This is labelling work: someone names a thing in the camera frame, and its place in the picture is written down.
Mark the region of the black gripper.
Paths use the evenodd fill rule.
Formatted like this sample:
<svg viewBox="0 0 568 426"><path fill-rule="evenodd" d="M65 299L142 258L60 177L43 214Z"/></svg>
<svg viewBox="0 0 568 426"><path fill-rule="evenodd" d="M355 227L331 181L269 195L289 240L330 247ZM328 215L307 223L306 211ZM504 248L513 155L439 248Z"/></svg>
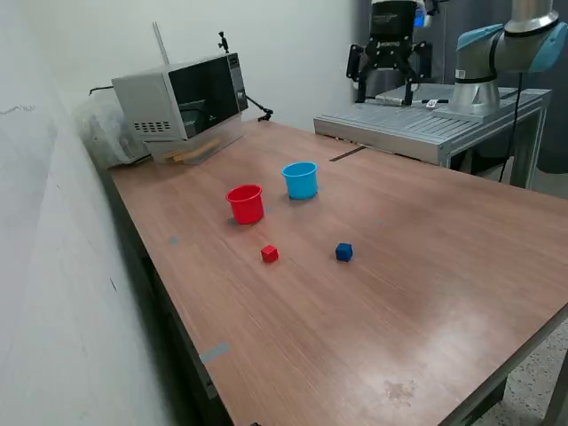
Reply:
<svg viewBox="0 0 568 426"><path fill-rule="evenodd" d="M379 68L379 59L396 57L405 80L403 106L410 106L421 82L431 78L433 46L413 43L415 13L415 1L372 2L367 46L352 44L347 59L346 77L356 86L356 103L367 99L367 78ZM413 54L418 57L417 71L411 65Z"/></svg>

